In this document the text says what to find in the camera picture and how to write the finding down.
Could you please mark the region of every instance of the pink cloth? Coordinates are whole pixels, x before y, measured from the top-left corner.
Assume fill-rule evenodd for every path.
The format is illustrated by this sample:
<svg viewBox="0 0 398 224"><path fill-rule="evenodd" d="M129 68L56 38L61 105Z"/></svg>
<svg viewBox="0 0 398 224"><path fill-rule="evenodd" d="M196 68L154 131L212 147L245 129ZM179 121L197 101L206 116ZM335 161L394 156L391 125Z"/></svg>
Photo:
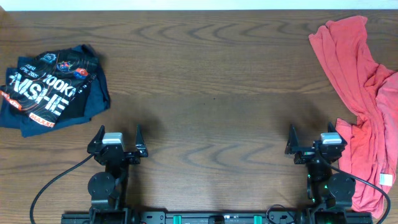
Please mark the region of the pink cloth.
<svg viewBox="0 0 398 224"><path fill-rule="evenodd" d="M396 179L398 73L373 60L366 45L367 20L354 16L328 21L309 39L337 94L357 116L356 125L342 119L336 122L336 130L348 142L339 160L340 169L388 192L391 187L380 185L379 179L380 174L392 175L393 182ZM356 182L353 210L379 218L383 204L381 193Z"/></svg>

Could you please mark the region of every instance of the wood grain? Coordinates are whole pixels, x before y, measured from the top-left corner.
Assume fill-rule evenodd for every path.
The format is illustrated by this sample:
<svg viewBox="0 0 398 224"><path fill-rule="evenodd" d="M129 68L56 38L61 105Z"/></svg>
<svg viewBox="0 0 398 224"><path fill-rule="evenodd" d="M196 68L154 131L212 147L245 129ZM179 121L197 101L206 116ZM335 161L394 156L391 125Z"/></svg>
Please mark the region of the wood grain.
<svg viewBox="0 0 398 224"><path fill-rule="evenodd" d="M304 142L336 118L354 122L308 41L328 20L369 18L373 57L398 69L396 11L12 12L0 21L0 70L20 55L91 44L111 109L90 123L22 138L0 128L0 223L29 223L36 193L86 156L101 124L149 158L131 169L130 205L177 210L265 210L307 202L306 170L284 155L294 123ZM37 223L87 211L94 160L39 199ZM398 222L398 189L389 193Z"/></svg>

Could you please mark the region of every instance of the white wall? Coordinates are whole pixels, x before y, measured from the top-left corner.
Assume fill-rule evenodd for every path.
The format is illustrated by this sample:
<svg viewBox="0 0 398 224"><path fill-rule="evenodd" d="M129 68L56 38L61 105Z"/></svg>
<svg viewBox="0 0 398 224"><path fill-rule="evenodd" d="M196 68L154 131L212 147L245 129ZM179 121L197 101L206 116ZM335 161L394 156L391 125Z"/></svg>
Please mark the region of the white wall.
<svg viewBox="0 0 398 224"><path fill-rule="evenodd" d="M398 9L398 0L0 0L6 11Z"/></svg>

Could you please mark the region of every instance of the navy blue fabric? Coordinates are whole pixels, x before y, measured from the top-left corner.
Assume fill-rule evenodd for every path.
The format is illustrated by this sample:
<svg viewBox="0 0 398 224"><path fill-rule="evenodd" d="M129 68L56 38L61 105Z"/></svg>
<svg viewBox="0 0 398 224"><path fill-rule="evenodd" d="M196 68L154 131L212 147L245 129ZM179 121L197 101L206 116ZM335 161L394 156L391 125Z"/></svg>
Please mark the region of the navy blue fabric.
<svg viewBox="0 0 398 224"><path fill-rule="evenodd" d="M74 50L89 50L89 52L94 54L94 52L91 49L88 49L85 45L75 47ZM20 57L18 59L18 66L29 63L30 60L31 58ZM8 77L15 72L16 68L8 68L6 72L6 79L8 79ZM93 116L110 107L110 97L106 85L104 71L102 70L101 66L98 66L95 72L97 77L91 82L90 94L87 98L83 117L64 119L57 122L53 128L49 128L36 123L26 115L11 113L11 105L8 103L8 101L3 100L0 111L0 126L5 128L20 129L23 137L29 137L65 128L74 124L83 124L89 122Z"/></svg>

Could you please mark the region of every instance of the cable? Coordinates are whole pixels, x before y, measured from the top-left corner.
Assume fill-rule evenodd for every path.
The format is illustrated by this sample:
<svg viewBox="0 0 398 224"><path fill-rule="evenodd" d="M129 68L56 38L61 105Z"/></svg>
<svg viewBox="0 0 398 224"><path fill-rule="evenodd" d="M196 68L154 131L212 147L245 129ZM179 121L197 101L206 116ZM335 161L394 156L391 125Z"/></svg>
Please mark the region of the cable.
<svg viewBox="0 0 398 224"><path fill-rule="evenodd" d="M269 207L268 210L267 210L267 212L266 212L266 218L268 218L268 220L269 220L271 223L275 224L275 223L274 223L273 221L271 221L271 219L268 217L268 213L269 213L269 211L270 211L272 208L274 208L274 207L276 207L276 206L282 207L282 208L290 215L290 217L293 218L293 222L294 222L294 216L293 216L283 205L275 204L275 205Z"/></svg>
<svg viewBox="0 0 398 224"><path fill-rule="evenodd" d="M340 173L342 173L342 174L346 174L346 175L348 175L349 177L351 177L352 179L355 179L355 180L357 180L357 181L359 181L359 182L362 182L362 183L364 183L364 184L366 184L366 185L368 185L368 186L371 186L372 188L376 189L376 190L379 191L381 194L383 194L383 196L384 196L384 197L386 198L386 200L387 200L387 209L386 209L386 212L384 212L384 215L380 218L380 220L378 221L377 224L381 224L381 223L387 218L388 213L390 212L390 208L391 208L390 197L388 197L387 193L385 193L385 192L384 192L382 189L380 189L378 186L376 186L376 185L374 185L374 184L371 184L371 183L369 183L369 182L366 181L366 180L363 180L363 179L361 179L361 178L359 178L359 177L356 177L356 176L354 176L354 175L352 175L352 174L349 174L349 173L347 173L347 172L344 172L344 171L342 171L342 170L340 170L340 169L337 169L336 167L332 166L331 164L329 164L329 163L326 161L325 158L323 158L323 156L320 154L319 150L317 150L317 156L320 158L320 160L321 160L321 161L324 163L324 165L326 165L327 167L329 167L329 168L331 168L331 169L333 169L333 170L335 170L335 171L337 171L337 172L340 172Z"/></svg>
<svg viewBox="0 0 398 224"><path fill-rule="evenodd" d="M85 162L87 162L89 159L91 159L94 156L94 154L89 155L85 160L79 162L78 164L76 164L75 166L73 166L72 168L66 170L65 172L61 173L60 175L54 177L49 183L47 183L42 190L40 190L40 192L37 193L35 199L33 199L32 205L30 206L30 222L32 224L36 224L35 219L33 217L33 209L35 208L35 204L37 202L37 200L39 199L39 197L42 195L42 193L44 192L45 189L47 189L47 187L49 187L52 183L54 183L56 180L58 180L59 178L63 177L65 174L69 173L70 171L76 169L77 167L80 167L81 165L83 165Z"/></svg>

